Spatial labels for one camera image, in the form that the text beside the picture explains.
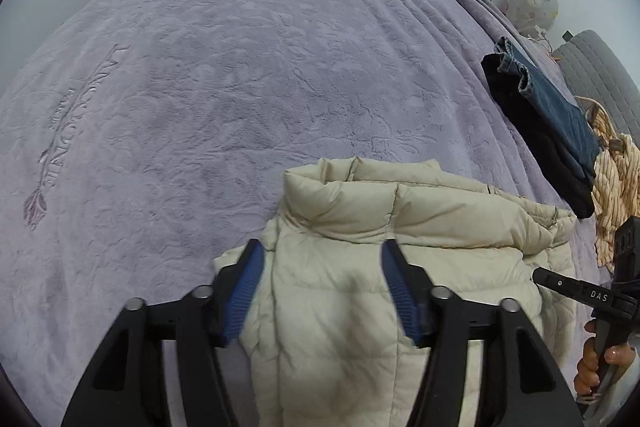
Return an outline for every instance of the denim jeans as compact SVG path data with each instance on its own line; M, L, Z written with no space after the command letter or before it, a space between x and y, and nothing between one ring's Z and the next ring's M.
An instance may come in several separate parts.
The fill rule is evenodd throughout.
M522 135L546 179L580 218L593 214L598 141L580 108L507 38L482 60L492 97Z

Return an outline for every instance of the metal screw head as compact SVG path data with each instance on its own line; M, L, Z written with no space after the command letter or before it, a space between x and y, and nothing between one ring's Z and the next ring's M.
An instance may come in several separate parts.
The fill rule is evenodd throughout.
M436 299L450 299L453 293L446 286L434 286L431 290L431 295Z
M210 297L212 293L213 293L213 288L205 284L203 286L198 286L196 289L194 289L191 292L191 295L193 295L196 299L206 299L207 297Z
M507 310L508 312L517 312L520 310L520 305L515 299L502 299L500 306L502 306L502 309Z
M134 312L142 308L142 306L144 305L145 305L145 301L143 299L141 299L140 297L133 297L132 299L129 299L126 302L124 307L130 312Z

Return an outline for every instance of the cream puffer jacket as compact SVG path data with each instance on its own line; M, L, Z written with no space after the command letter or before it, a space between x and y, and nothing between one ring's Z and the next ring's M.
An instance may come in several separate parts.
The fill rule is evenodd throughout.
M380 268L395 237L411 264L462 298L517 299L554 358L570 348L575 303L538 288L533 267L574 276L574 214L448 174L437 162L320 160L284 173L260 240L265 268L241 342L261 427L400 427L428 350L402 333ZM234 263L242 248L215 260ZM474 423L481 345L470 343L460 425Z

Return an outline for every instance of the fingernail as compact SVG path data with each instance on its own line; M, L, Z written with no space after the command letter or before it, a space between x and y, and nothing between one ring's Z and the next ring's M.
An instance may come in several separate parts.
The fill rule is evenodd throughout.
M604 359L607 362L612 363L616 360L617 355L618 355L618 350L615 347L612 347L611 349L607 350L607 352L604 354Z

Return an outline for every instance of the bed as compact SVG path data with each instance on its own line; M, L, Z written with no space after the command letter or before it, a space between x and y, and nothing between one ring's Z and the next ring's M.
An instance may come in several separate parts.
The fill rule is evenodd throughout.
M435 158L567 208L491 99L496 22L468 2L93 0L60 26L0 101L0 363L42 426L123 302L209 282L276 211L284 169ZM593 241L578 223L577 276L597 282ZM223 367L250 404L242 352Z

